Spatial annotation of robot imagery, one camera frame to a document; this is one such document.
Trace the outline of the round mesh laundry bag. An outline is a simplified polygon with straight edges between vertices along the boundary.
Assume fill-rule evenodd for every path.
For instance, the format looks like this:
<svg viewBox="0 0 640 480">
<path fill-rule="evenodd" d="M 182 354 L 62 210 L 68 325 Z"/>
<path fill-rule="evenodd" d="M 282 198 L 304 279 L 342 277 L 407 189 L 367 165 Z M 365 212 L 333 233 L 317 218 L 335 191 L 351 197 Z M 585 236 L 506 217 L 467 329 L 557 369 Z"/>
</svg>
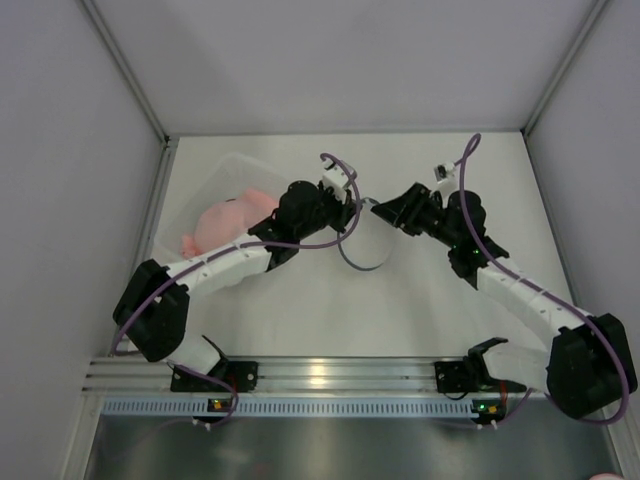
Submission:
<svg viewBox="0 0 640 480">
<path fill-rule="evenodd" d="M 391 255 L 396 243 L 396 229 L 372 212 L 377 205 L 378 201 L 373 198 L 365 197 L 362 200 L 358 225 L 338 246 L 342 259 L 360 272 L 379 269 Z"/>
</svg>

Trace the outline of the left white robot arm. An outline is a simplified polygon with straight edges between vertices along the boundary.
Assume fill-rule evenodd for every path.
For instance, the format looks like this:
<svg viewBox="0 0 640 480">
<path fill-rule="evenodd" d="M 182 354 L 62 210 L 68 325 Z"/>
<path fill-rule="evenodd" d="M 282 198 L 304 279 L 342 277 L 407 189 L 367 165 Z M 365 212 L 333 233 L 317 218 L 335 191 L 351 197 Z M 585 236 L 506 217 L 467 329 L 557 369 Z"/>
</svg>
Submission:
<svg viewBox="0 0 640 480">
<path fill-rule="evenodd" d="M 331 228 L 338 245 L 357 226 L 361 195 L 349 181 L 292 183 L 278 207 L 230 243 L 170 265 L 150 259 L 134 271 L 113 313 L 117 340 L 129 339 L 149 362 L 166 362 L 193 375 L 223 368 L 221 349 L 189 319 L 189 308 L 244 279 L 275 270 L 303 250 L 307 238 Z"/>
</svg>

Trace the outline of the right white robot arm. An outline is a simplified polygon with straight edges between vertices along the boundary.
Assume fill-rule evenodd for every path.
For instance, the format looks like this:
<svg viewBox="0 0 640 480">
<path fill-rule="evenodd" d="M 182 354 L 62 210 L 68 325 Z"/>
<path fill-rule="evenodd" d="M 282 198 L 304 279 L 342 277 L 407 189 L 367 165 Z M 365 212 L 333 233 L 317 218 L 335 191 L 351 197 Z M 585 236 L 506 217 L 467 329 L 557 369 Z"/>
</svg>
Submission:
<svg viewBox="0 0 640 480">
<path fill-rule="evenodd" d="M 538 348 L 499 337 L 470 348 L 464 360 L 475 382 L 538 390 L 577 420 L 613 402 L 627 405 L 638 380 L 622 322 L 611 314 L 591 315 L 518 272 L 508 252 L 487 236 L 476 193 L 443 198 L 416 183 L 372 212 L 408 235 L 427 234 L 447 246 L 455 274 L 539 339 Z"/>
</svg>

